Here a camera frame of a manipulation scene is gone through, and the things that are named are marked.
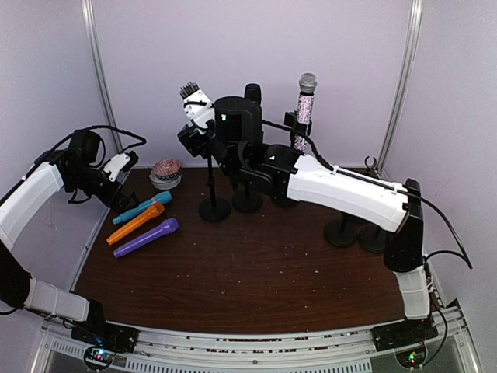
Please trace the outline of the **purple microphone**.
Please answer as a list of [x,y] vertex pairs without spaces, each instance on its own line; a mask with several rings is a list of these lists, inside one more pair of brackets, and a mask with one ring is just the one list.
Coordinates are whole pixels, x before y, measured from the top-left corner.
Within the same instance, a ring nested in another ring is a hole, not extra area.
[[176,218],[167,218],[160,225],[157,225],[155,228],[145,232],[144,234],[138,236],[136,239],[133,239],[118,249],[113,251],[113,256],[115,258],[120,258],[126,256],[133,251],[140,249],[143,246],[146,246],[148,243],[154,242],[157,239],[160,239],[163,236],[171,235],[179,229],[179,223]]

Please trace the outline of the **blue microphone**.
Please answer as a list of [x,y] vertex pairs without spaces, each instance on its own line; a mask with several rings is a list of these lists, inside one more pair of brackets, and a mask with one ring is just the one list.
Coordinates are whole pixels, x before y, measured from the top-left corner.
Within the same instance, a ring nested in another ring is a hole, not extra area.
[[167,204],[171,200],[172,200],[172,195],[169,191],[163,191],[161,193],[158,193],[155,196],[153,196],[153,198],[150,198],[150,199],[146,200],[145,202],[142,202],[137,207],[131,208],[130,210],[125,211],[124,213],[115,217],[113,219],[113,224],[119,225],[119,224],[128,222],[131,219],[137,217],[139,214],[146,211],[152,204],[154,204],[154,203]]

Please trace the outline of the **orange microphone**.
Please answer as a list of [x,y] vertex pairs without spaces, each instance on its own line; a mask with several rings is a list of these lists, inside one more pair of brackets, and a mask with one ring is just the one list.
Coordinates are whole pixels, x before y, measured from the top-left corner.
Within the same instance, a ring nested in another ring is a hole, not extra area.
[[124,226],[117,229],[112,235],[110,235],[106,242],[111,246],[117,242],[119,242],[124,237],[128,236],[130,233],[134,232],[136,229],[140,228],[142,225],[152,220],[153,218],[157,218],[164,212],[164,205],[160,202],[155,202],[151,206],[149,206],[146,210],[141,212],[136,217],[132,218],[129,222],[127,222]]

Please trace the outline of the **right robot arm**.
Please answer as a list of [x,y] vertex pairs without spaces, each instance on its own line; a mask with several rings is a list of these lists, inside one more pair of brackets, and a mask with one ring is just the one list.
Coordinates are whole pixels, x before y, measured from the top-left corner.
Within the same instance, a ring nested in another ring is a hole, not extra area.
[[247,98],[211,101],[188,96],[183,109],[191,124],[179,132],[180,142],[192,156],[213,156],[234,185],[246,183],[274,200],[330,207],[386,231],[384,265],[397,278],[406,318],[398,326],[398,336],[414,343],[427,331],[431,304],[416,181],[378,180],[330,165],[317,153],[268,145],[263,141],[262,108]]

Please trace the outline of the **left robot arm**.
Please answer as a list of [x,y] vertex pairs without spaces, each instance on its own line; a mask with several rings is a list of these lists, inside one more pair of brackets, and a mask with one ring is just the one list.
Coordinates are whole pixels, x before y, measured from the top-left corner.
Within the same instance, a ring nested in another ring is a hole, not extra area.
[[139,205],[133,192],[123,191],[118,177],[138,161],[133,146],[111,159],[98,161],[106,151],[97,134],[99,126],[78,129],[40,155],[28,172],[1,199],[1,300],[8,314],[25,309],[58,317],[72,326],[71,336],[118,352],[134,348],[137,330],[106,321],[100,302],[75,295],[54,284],[36,279],[25,270],[12,251],[24,228],[60,190],[71,193],[70,204],[80,204],[75,195],[96,197],[106,207],[123,213]]

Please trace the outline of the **mic stand front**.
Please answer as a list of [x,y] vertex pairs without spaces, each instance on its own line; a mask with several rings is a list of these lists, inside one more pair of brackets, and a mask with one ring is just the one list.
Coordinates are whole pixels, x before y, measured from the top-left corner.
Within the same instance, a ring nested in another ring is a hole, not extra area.
[[383,254],[386,246],[387,233],[376,225],[366,225],[358,233],[359,244],[368,252]]

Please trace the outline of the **black microphone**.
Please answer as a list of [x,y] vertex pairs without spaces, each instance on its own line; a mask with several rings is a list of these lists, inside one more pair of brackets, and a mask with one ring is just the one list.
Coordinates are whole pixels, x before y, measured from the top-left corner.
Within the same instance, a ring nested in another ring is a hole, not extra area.
[[245,86],[244,97],[260,106],[262,102],[262,90],[260,85],[257,83],[247,84]]

